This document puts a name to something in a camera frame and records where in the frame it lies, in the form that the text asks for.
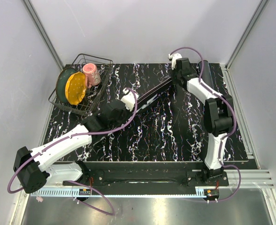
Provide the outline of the black sport racket bag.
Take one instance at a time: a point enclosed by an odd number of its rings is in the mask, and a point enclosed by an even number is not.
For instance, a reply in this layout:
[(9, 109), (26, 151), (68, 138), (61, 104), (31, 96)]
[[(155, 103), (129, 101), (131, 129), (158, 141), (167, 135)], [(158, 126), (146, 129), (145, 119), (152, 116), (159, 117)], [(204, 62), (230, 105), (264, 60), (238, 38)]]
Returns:
[(133, 94), (137, 95), (137, 97), (135, 96), (136, 103), (133, 109), (133, 115), (125, 124), (117, 122), (117, 119), (121, 114), (121, 110), (125, 108), (125, 104), (120, 99), (107, 103), (102, 106), (100, 110), (94, 112), (91, 116), (86, 117), (82, 121), (82, 125), (86, 127), (89, 133), (88, 136), (91, 137), (88, 145), (93, 146), (106, 136), (126, 128), (133, 121), (136, 114), (148, 108), (158, 97), (166, 92), (171, 85), (172, 79), (168, 78), (147, 91), (142, 96), (139, 96), (131, 90)]

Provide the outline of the black shuttlecock tube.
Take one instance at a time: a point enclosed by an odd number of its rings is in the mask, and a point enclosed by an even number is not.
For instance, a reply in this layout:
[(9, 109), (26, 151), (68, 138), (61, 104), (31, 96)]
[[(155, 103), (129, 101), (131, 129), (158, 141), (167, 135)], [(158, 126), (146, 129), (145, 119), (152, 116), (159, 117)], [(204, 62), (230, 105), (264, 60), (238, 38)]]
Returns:
[(199, 75), (202, 71), (201, 75), (201, 86), (210, 94), (213, 94), (214, 92), (214, 84), (213, 84), (213, 78), (210, 71), (210, 66), (207, 60), (204, 60), (203, 62), (200, 61), (198, 63), (199, 67)]

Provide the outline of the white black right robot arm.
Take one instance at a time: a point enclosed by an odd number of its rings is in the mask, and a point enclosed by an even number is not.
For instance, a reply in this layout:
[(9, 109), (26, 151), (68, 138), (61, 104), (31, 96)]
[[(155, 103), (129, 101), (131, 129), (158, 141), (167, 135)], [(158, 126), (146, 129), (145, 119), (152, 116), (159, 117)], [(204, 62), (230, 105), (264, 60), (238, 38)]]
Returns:
[(211, 186), (223, 177), (223, 154), (228, 134), (235, 130), (233, 99), (221, 95), (193, 72), (188, 58), (181, 54), (170, 55), (172, 80), (193, 94), (204, 106), (204, 127), (208, 132), (207, 155), (201, 170), (202, 183)]

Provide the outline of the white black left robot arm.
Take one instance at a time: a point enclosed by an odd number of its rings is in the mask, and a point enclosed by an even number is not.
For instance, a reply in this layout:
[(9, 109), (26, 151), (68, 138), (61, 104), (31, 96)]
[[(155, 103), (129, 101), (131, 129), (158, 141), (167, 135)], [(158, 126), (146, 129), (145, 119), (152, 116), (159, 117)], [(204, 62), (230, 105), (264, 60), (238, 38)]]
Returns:
[(29, 150), (20, 148), (15, 157), (7, 191), (14, 194), (34, 193), (50, 182), (74, 181), (83, 186), (89, 181), (88, 172), (79, 163), (59, 169), (55, 162), (84, 145), (93, 146), (107, 136), (126, 128), (138, 111), (134, 98), (123, 97), (108, 103), (100, 111), (86, 117), (66, 134), (51, 142)]

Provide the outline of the pink patterned mug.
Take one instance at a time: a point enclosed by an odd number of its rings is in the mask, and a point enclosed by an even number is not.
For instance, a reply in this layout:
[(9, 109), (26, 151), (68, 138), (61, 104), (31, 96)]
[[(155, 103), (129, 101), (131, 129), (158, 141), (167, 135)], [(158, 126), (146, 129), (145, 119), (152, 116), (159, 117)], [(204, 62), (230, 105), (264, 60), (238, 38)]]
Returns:
[(87, 63), (83, 66), (82, 72), (85, 75), (85, 84), (87, 88), (100, 84), (101, 78), (97, 66), (93, 63)]

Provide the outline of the yellow dotted plate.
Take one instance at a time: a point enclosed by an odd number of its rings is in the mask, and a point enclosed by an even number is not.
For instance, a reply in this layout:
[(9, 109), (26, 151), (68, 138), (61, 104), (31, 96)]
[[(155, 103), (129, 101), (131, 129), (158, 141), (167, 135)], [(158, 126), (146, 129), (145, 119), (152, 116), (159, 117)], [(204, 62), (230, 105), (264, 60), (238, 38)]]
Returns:
[(65, 97), (71, 105), (78, 105), (86, 94), (85, 74), (76, 72), (72, 74), (65, 86)]

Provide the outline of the dark green plate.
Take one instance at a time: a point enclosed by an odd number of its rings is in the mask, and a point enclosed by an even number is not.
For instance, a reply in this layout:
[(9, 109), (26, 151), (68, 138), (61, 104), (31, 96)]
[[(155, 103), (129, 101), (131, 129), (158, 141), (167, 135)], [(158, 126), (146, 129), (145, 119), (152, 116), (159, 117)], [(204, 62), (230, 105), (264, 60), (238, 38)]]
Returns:
[(65, 87), (67, 84), (68, 79), (71, 75), (73, 75), (76, 72), (74, 68), (68, 67), (63, 69), (57, 79), (55, 92), (58, 100), (62, 103), (67, 103), (67, 98), (65, 96)]

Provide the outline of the small pink object on floor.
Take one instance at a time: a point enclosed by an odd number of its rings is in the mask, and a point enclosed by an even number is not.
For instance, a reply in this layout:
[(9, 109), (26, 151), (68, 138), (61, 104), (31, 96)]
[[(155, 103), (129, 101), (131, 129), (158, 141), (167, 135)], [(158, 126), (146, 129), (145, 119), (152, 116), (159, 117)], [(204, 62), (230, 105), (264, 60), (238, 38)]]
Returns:
[(43, 199), (41, 196), (37, 196), (37, 197), (36, 197), (36, 200), (37, 200), (39, 203), (41, 203), (41, 202), (43, 202), (44, 199)]

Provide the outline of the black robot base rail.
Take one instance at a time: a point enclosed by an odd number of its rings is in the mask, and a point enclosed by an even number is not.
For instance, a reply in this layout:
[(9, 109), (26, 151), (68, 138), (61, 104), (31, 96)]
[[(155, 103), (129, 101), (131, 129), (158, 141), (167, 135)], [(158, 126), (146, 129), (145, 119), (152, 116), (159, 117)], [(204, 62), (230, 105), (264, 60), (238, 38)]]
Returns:
[(216, 183), (200, 179), (202, 162), (78, 162), (83, 174), (75, 179), (105, 195), (188, 195), (196, 187), (221, 188), (228, 176)]

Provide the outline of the right aluminium frame post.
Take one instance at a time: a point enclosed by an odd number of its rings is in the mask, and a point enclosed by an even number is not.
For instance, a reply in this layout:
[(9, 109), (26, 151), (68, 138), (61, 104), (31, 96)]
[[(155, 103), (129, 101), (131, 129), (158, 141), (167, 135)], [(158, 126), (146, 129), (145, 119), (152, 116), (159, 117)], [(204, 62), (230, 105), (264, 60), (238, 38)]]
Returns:
[(260, 0), (258, 6), (256, 7), (250, 21), (248, 22), (242, 36), (240, 37), (234, 51), (232, 52), (229, 60), (225, 64), (225, 67), (229, 69), (231, 65), (234, 63), (236, 57), (238, 56), (239, 52), (241, 51), (244, 43), (248, 39), (249, 35), (251, 34), (253, 28), (255, 27), (256, 23), (258, 22), (259, 18), (261, 17), (262, 13), (264, 12), (266, 6), (268, 5), (269, 0)]

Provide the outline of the aluminium frame post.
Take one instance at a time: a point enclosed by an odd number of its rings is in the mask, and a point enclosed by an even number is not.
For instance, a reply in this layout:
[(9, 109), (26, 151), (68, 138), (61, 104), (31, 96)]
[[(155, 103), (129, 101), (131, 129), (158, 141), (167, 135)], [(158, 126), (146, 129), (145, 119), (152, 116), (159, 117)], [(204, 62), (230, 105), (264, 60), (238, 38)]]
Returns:
[(23, 3), (26, 11), (28, 12), (29, 16), (31, 17), (36, 29), (38, 30), (40, 36), (42, 37), (49, 53), (51, 54), (52, 58), (54, 59), (56, 65), (59, 69), (63, 69), (64, 64), (62, 60), (60, 59), (54, 45), (52, 44), (51, 39), (49, 38), (46, 29), (44, 28), (31, 0), (21, 0)]
[(259, 18), (261, 17), (262, 13), (264, 12), (266, 6), (268, 5), (269, 0), (260, 0), (258, 6), (256, 7), (250, 21), (248, 22), (242, 36), (240, 37), (234, 51), (232, 52), (229, 60), (225, 64), (225, 67), (229, 69), (231, 65), (234, 63), (236, 57), (238, 56), (239, 52), (241, 51), (244, 43), (248, 39), (249, 35), (251, 34), (253, 28), (255, 27), (256, 23), (258, 22)]

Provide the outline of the aluminium front frame rail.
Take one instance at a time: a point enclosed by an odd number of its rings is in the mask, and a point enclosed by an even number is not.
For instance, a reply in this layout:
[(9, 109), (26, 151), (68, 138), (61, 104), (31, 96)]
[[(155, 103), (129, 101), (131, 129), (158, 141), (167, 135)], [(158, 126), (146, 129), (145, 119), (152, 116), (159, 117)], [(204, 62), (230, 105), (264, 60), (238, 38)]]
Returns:
[(226, 170), (202, 183), (199, 170), (146, 166), (98, 170), (83, 202), (78, 188), (30, 196), (23, 225), (276, 225), (276, 191), (267, 170)]

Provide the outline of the left aluminium frame post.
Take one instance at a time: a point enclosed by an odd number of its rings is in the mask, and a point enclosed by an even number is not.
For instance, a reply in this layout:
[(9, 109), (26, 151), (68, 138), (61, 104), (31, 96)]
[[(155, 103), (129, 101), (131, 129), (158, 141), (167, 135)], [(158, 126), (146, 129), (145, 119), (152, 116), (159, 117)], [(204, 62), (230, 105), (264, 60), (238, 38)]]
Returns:
[(62, 60), (60, 59), (54, 45), (52, 44), (51, 39), (49, 38), (46, 29), (44, 28), (31, 0), (21, 0), (23, 3), (26, 11), (28, 12), (29, 16), (31, 17), (36, 29), (38, 30), (40, 36), (42, 37), (49, 53), (51, 54), (52, 58), (54, 59), (56, 65), (59, 69), (63, 69), (64, 64)]

